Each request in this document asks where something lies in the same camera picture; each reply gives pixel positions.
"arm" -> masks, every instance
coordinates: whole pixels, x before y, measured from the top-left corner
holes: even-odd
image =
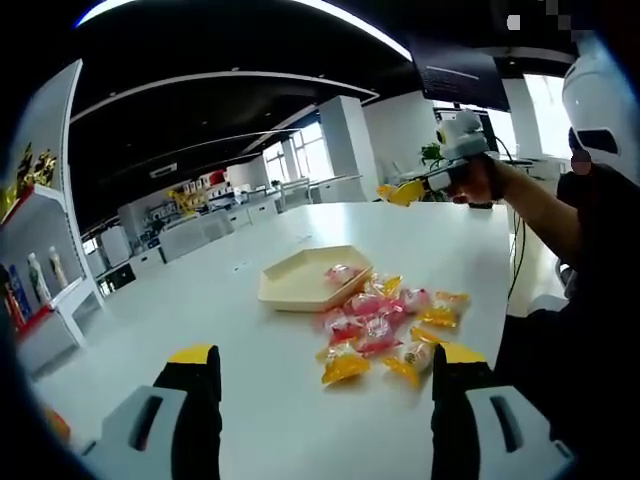
[[[581,238],[578,211],[519,170],[496,163],[504,199],[558,258],[575,267]]]

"beige tray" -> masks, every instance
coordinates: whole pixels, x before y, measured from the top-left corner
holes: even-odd
[[[324,276],[342,264],[363,271],[342,287]],[[350,245],[302,250],[267,268],[260,278],[261,302],[275,310],[323,312],[344,303],[371,275],[371,262]]]

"ceiling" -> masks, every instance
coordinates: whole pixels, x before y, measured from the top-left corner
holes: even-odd
[[[72,123],[69,139],[81,229],[169,184],[216,165],[250,160],[247,154],[259,152],[277,138],[256,143],[261,137],[256,132],[289,124],[305,107],[336,95],[375,101],[378,96],[384,99],[420,88],[412,64],[387,45],[291,0],[141,0],[77,29],[72,26],[92,2],[49,3],[64,4],[51,10],[48,20],[36,21],[40,31],[50,32],[45,47],[49,55],[39,63],[29,56],[13,59],[28,69],[29,78],[9,103],[19,112],[28,92],[82,58],[72,113],[80,118]],[[547,16],[544,2],[536,0],[332,3],[402,45],[417,34],[470,47],[536,47],[575,53],[569,32],[558,32],[557,18]],[[520,13],[537,28],[527,28],[523,20],[521,31],[508,31],[507,12]],[[496,61],[505,77],[520,76],[523,71],[562,75],[567,68],[544,59],[516,59],[514,65],[510,60]],[[234,76],[220,77],[219,72]],[[201,78],[202,74],[213,75]],[[181,81],[168,80],[176,77]],[[160,85],[127,95],[153,82]],[[105,100],[111,103],[83,115]],[[308,121],[305,117],[291,126]],[[149,178],[149,171],[174,162],[179,165],[177,173],[161,180]]]

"ceiling light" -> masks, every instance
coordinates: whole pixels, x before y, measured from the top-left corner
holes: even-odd
[[[88,22],[92,18],[97,17],[101,13],[108,12],[113,8],[119,7],[121,5],[125,5],[126,3],[130,3],[133,1],[135,0],[105,0],[104,2],[99,3],[98,5],[93,7],[91,10],[89,10],[87,13],[85,13],[84,16],[80,20],[78,20],[78,23],[76,23],[76,28],[78,28],[83,23]]]
[[[372,37],[377,38],[382,43],[386,44],[388,47],[393,48],[396,52],[398,52],[407,60],[409,61],[412,60],[409,50],[404,48],[402,45],[400,45],[398,42],[393,40],[387,34],[382,33],[373,25],[369,25],[364,20],[359,19],[355,15],[345,10],[342,10],[341,8],[336,7],[335,5],[331,5],[330,3],[323,2],[322,0],[291,0],[291,1],[302,3],[309,7],[317,8],[318,10],[322,10],[323,12],[328,13],[329,15],[333,15],[334,17],[344,20],[345,22],[350,23],[354,27],[359,28],[363,32],[368,33]]]

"white table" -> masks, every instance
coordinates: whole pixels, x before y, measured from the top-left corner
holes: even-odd
[[[274,313],[256,300],[262,269],[301,248],[340,244],[409,285],[468,292],[471,308],[458,331],[442,337],[495,363],[509,287],[504,207],[321,204],[234,232],[115,292],[107,306],[118,327],[88,337],[94,346],[37,389],[75,433],[96,436],[101,419],[150,385],[173,352],[214,343],[225,480],[429,478],[431,381],[414,392],[376,365],[357,386],[325,389],[314,355],[326,340],[310,317]]]

